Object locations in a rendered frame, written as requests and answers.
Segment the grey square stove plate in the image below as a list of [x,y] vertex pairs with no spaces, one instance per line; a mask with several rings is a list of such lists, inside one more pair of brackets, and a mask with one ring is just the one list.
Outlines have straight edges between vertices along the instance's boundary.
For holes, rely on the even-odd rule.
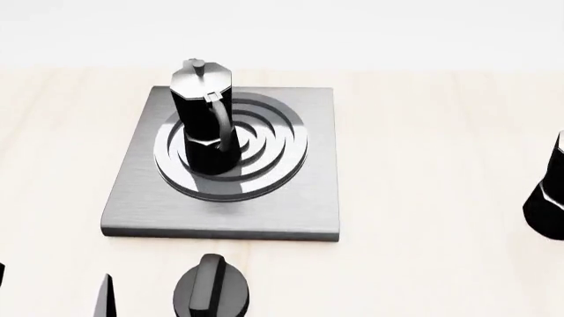
[[151,89],[102,213],[108,237],[233,240],[339,239],[338,173],[330,88],[236,87],[288,105],[308,132],[300,170],[266,195],[238,202],[199,200],[162,179],[153,157],[157,131],[177,114],[166,86]]

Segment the black round stove knob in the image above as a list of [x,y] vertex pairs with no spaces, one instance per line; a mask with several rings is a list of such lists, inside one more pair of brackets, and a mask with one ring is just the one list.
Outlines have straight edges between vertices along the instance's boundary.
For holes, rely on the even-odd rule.
[[249,308],[245,276],[219,254],[205,254],[174,288],[176,317],[244,317]]

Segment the black moka pot silver lid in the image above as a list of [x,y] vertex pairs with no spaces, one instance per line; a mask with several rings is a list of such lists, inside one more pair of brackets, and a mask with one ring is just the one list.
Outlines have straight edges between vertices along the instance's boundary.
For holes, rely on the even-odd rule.
[[535,232],[564,241],[564,130],[557,136],[545,176],[523,205],[523,215]]
[[173,73],[169,89],[183,123],[191,170],[218,175],[233,169],[241,147],[233,122],[232,72],[192,58]]

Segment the grey spiral stove burner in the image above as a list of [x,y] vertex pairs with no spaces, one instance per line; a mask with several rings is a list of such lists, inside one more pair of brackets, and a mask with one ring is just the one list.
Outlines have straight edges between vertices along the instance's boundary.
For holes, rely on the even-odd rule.
[[190,197],[211,202],[238,202],[266,195],[300,170],[308,151],[308,132],[288,105],[253,92],[237,92],[233,121],[241,160],[231,171],[205,175],[188,163],[178,114],[157,131],[153,157],[167,184]]

